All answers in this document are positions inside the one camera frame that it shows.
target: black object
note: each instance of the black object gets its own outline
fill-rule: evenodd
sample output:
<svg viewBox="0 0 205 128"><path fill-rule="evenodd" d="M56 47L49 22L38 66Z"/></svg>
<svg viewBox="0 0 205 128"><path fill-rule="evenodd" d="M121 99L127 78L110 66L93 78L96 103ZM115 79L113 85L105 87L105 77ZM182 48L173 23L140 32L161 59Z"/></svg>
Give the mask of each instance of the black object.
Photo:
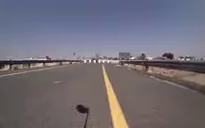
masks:
<svg viewBox="0 0 205 128"><path fill-rule="evenodd" d="M89 117L89 108L87 108L87 107L80 104L80 105L76 106L76 110L81 114L86 114L86 119L85 119L85 123L84 123L84 126L83 126L83 128L86 128L87 122L88 122L88 117Z"/></svg>

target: tree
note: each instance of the tree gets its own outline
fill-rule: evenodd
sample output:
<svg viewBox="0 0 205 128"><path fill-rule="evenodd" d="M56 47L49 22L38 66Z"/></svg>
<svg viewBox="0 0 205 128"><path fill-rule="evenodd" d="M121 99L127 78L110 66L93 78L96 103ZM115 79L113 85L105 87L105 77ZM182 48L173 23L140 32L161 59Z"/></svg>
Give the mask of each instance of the tree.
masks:
<svg viewBox="0 0 205 128"><path fill-rule="evenodd" d="M174 59L174 54L173 53L170 53L170 52L166 52L162 55L162 57L166 57L170 60L173 60Z"/></svg>
<svg viewBox="0 0 205 128"><path fill-rule="evenodd" d="M141 60L145 60L145 59L146 59L146 54L145 54L145 53L142 53L140 59L141 59Z"/></svg>

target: building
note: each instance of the building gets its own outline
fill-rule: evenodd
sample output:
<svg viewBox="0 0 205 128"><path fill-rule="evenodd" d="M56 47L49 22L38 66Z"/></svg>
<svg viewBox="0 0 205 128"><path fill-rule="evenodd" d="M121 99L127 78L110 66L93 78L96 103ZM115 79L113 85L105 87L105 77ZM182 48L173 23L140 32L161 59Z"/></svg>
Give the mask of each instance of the building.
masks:
<svg viewBox="0 0 205 128"><path fill-rule="evenodd" d="M119 52L119 59L120 60L128 60L131 58L130 52Z"/></svg>

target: median barrier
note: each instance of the median barrier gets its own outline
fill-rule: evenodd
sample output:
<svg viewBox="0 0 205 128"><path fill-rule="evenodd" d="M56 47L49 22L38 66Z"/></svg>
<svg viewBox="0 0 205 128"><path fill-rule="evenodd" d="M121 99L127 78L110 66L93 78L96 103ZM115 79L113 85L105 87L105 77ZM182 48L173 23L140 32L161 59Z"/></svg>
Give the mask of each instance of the median barrier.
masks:
<svg viewBox="0 0 205 128"><path fill-rule="evenodd" d="M56 66L81 62L80 60L0 60L0 71Z"/></svg>

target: concrete barrier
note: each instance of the concrete barrier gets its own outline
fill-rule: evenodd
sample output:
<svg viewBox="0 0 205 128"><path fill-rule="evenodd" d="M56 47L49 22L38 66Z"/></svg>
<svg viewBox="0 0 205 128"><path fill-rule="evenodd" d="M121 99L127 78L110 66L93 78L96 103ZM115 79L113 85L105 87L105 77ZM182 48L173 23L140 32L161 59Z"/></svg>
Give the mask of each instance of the concrete barrier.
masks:
<svg viewBox="0 0 205 128"><path fill-rule="evenodd" d="M57 65L63 65L63 64L69 64L69 62L56 62L56 63L33 63L33 64L14 64L14 65L3 65L0 66L0 71L6 71L6 70L20 70L20 69L27 69L27 68L39 68L44 66L57 66Z"/></svg>

